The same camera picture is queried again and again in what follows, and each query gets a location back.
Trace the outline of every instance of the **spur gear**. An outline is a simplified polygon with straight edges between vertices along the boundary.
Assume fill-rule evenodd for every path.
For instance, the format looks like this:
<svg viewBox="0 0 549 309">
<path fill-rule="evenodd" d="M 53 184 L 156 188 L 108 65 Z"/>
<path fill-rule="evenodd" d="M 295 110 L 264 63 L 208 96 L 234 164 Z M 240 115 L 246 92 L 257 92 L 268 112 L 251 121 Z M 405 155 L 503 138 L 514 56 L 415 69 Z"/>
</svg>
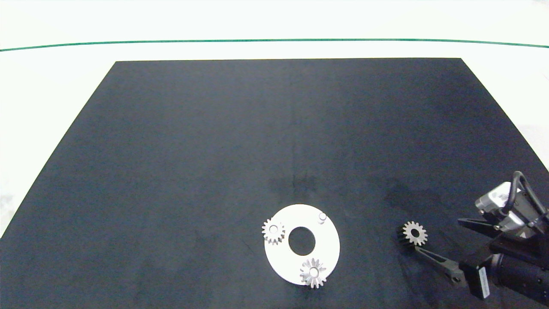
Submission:
<svg viewBox="0 0 549 309">
<path fill-rule="evenodd" d="M 278 245 L 286 235 L 284 225 L 281 222 L 273 222 L 272 219 L 264 222 L 262 233 L 265 241 L 272 245 Z"/>
<path fill-rule="evenodd" d="M 406 222 L 398 233 L 400 242 L 405 246 L 423 246 L 427 242 L 427 231 L 414 221 Z"/>
<path fill-rule="evenodd" d="M 301 271 L 301 281 L 305 282 L 306 285 L 309 285 L 311 288 L 317 288 L 319 286 L 324 286 L 326 282 L 326 277 L 323 272 L 326 270 L 325 267 L 322 267 L 319 259 L 312 258 L 310 260 L 305 260 L 302 264 Z"/>
</svg>

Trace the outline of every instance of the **white disc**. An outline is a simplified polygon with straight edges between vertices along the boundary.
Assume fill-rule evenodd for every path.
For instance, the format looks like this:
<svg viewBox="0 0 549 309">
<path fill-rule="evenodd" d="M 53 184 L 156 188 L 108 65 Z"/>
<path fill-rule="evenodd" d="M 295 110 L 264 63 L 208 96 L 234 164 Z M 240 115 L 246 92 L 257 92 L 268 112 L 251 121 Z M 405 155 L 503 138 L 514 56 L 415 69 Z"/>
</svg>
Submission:
<svg viewBox="0 0 549 309">
<path fill-rule="evenodd" d="M 302 264 L 311 258 L 320 260 L 323 276 L 328 277 L 339 259 L 339 235 L 332 220 L 318 208 L 295 204 L 280 209 L 272 221 L 284 225 L 285 238 L 279 244 L 265 241 L 265 254 L 274 271 L 284 280 L 298 285 L 306 285 L 300 276 Z M 315 236 L 315 248 L 308 255 L 298 255 L 288 243 L 289 235 L 295 228 L 309 229 Z"/>
</svg>

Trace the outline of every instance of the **gear teeth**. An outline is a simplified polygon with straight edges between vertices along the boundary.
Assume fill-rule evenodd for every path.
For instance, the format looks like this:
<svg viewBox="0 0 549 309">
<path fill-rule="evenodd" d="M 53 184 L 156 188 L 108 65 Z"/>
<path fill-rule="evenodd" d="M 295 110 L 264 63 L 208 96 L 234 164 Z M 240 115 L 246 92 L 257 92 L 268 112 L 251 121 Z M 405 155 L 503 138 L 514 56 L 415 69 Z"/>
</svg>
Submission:
<svg viewBox="0 0 549 309">
<path fill-rule="evenodd" d="M 413 248 L 415 246 L 423 246 L 427 243 L 427 231 L 423 228 L 423 225 L 420 225 L 414 221 L 408 221 L 406 224 L 401 225 L 397 229 L 397 239 L 399 243 L 407 248 Z"/>
<path fill-rule="evenodd" d="M 311 269 L 316 268 L 318 275 L 314 277 L 311 275 Z M 324 286 L 326 278 L 324 277 L 323 272 L 326 270 L 326 267 L 322 267 L 322 263 L 319 259 L 310 259 L 303 262 L 302 267 L 299 269 L 301 271 L 301 281 L 305 282 L 305 285 L 308 285 L 311 289 L 318 289 L 320 286 Z"/>
<path fill-rule="evenodd" d="M 281 222 L 273 222 L 272 218 L 268 219 L 266 222 L 263 222 L 263 239 L 271 245 L 278 245 L 280 244 L 286 234 L 286 230 L 284 228 L 284 225 Z"/>
</svg>

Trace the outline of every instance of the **green line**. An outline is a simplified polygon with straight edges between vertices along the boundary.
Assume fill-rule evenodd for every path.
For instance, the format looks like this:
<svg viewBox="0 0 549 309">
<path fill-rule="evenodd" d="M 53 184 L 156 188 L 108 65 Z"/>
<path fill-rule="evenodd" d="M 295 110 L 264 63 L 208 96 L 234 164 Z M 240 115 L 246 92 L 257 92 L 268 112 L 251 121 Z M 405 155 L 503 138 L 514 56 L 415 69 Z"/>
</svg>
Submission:
<svg viewBox="0 0 549 309">
<path fill-rule="evenodd" d="M 477 43 L 477 44 L 495 44 L 523 47 L 549 48 L 548 45 L 490 42 L 490 41 L 471 41 L 471 40 L 442 40 L 437 38 L 260 38 L 260 39 L 241 39 L 241 40 L 151 40 L 151 41 L 107 41 L 107 42 L 80 42 L 52 45 L 39 45 L 27 47 L 15 47 L 0 49 L 0 52 L 20 51 L 22 49 L 76 46 L 76 45 L 102 45 L 102 44 L 130 44 L 130 43 L 227 43 L 227 42 L 451 42 L 451 43 Z"/>
</svg>

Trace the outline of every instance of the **gear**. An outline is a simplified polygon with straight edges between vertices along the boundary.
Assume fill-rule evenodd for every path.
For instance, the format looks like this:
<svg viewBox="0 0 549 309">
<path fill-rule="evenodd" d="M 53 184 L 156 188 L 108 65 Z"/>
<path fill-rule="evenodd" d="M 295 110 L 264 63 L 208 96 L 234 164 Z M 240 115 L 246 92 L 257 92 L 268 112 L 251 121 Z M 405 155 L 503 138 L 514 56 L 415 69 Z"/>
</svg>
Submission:
<svg viewBox="0 0 549 309">
<path fill-rule="evenodd" d="M 318 289 L 319 285 L 324 286 L 324 282 L 326 282 L 326 277 L 324 276 L 323 272 L 326 270 L 326 268 L 322 267 L 319 259 L 317 259 L 316 261 L 314 258 L 310 260 L 305 260 L 302 265 L 303 267 L 300 269 L 302 282 L 305 282 L 306 285 L 310 285 L 311 288 Z"/>
<path fill-rule="evenodd" d="M 284 239 L 286 231 L 284 230 L 284 225 L 278 222 L 272 222 L 271 219 L 267 219 L 267 222 L 264 222 L 263 225 L 263 238 L 269 244 L 278 245 Z"/>
<path fill-rule="evenodd" d="M 427 242 L 427 231 L 423 225 L 408 221 L 399 229 L 399 240 L 406 246 L 423 246 Z"/>
</svg>

